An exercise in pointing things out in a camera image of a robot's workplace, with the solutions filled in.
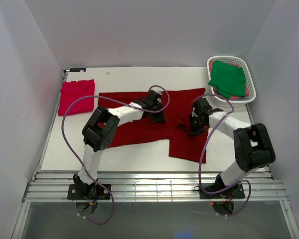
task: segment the laundry basket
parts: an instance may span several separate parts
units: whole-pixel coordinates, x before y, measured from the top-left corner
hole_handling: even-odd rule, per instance
[[[211,75],[210,75],[210,71],[209,71],[209,61],[211,60],[218,60],[227,64],[237,64],[240,67],[243,68],[245,76],[246,76],[246,85],[248,87],[249,90],[249,95],[244,97],[243,99],[239,99],[239,100],[234,100],[234,101],[229,101],[230,103],[233,104],[234,107],[242,107],[244,106],[246,103],[249,103],[251,101],[253,101],[256,97],[256,90],[255,90],[255,86],[253,83],[253,79],[251,78],[250,72],[248,70],[247,64],[243,59],[240,59],[239,57],[235,57],[235,56],[213,56],[211,58],[208,59],[207,61],[207,70],[208,70],[208,77],[209,80],[211,79]],[[214,94],[214,89],[213,87],[211,87],[211,92]],[[220,99],[218,97],[213,96],[212,97],[213,102],[215,105],[217,106],[221,106],[221,107],[230,107],[230,105],[223,99]]]

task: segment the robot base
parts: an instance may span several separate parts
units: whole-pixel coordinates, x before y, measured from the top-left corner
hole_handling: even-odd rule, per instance
[[[205,187],[205,190],[208,192],[212,192],[215,190],[210,190],[210,187]],[[233,193],[233,199],[244,199],[245,198],[245,193],[244,193],[244,189],[243,186],[237,185],[237,187],[232,188],[232,189],[228,189],[227,191],[221,193],[221,194],[214,194],[214,195],[209,195],[206,194],[204,192],[202,192],[201,190],[199,190],[199,198],[200,199],[227,199],[228,196],[230,196]]]
[[[109,189],[109,191],[111,190],[111,184],[103,184],[103,186],[106,187],[107,189]],[[101,188],[101,186],[99,186],[99,185],[95,186],[95,193],[98,197],[100,197],[99,200],[110,199],[110,194],[106,190]],[[87,198],[83,197],[81,194],[79,194],[76,191],[74,184],[70,184],[70,186],[69,186],[67,199],[68,200],[88,200]]]

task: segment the green cloth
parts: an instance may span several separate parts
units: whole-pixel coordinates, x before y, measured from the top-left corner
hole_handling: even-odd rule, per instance
[[[227,99],[231,96],[246,95],[246,77],[243,68],[221,61],[214,62],[208,84]]]

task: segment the white work surface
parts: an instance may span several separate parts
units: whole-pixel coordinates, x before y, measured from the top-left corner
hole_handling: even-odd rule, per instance
[[[87,68],[86,72],[69,72],[67,82],[95,80],[95,94],[100,92],[147,91],[152,85],[167,90],[186,90],[205,87],[210,93],[206,67],[137,67],[137,68]],[[83,158],[82,129],[92,113],[68,116],[65,134],[74,150]],[[250,122],[246,107],[235,108],[233,117]],[[42,171],[79,171],[80,163],[65,144],[61,134],[62,117],[56,116],[45,152]],[[100,172],[197,172],[198,163],[168,156],[169,140],[125,145],[104,150],[99,165]],[[207,146],[203,172],[221,172],[235,160],[234,142],[215,131]]]

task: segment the white robotic arm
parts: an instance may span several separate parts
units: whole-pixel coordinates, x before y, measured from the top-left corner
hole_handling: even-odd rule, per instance
[[[205,98],[195,101],[193,108],[190,116],[192,135],[204,133],[206,126],[217,126],[219,131],[234,140],[235,145],[235,161],[216,177],[215,184],[206,191],[219,191],[275,161],[275,152],[263,124],[250,124],[231,116],[219,123],[226,113],[218,108],[212,109]]]
[[[130,103],[131,106],[139,107],[142,106],[136,104],[136,103]],[[132,122],[134,120],[140,120],[143,117],[144,112],[137,110],[135,108],[130,108],[127,106],[122,106],[114,109],[107,109],[110,114],[113,116],[117,116],[119,119],[119,123],[117,127],[120,125],[123,125],[128,122]],[[112,141],[109,139],[106,139],[104,144],[104,147],[107,147],[110,145]],[[83,163],[85,164],[86,169],[88,172],[92,175],[93,178],[98,178],[98,167],[100,164],[101,156],[102,156],[103,150],[97,150],[94,151],[91,145],[84,144],[84,157],[83,157]],[[90,185],[93,183],[93,180],[86,174],[84,168],[82,167],[80,172],[78,173],[78,176],[80,177],[81,181]]]
[[[95,195],[95,184],[86,170],[94,179],[98,178],[102,152],[110,146],[117,127],[145,117],[150,117],[152,122],[165,122],[163,112],[150,114],[134,108],[157,112],[162,109],[161,97],[161,91],[151,90],[146,97],[130,103],[131,107],[106,109],[99,106],[95,109],[82,131],[85,168],[82,167],[80,172],[73,176],[75,191],[79,196],[88,199]]]

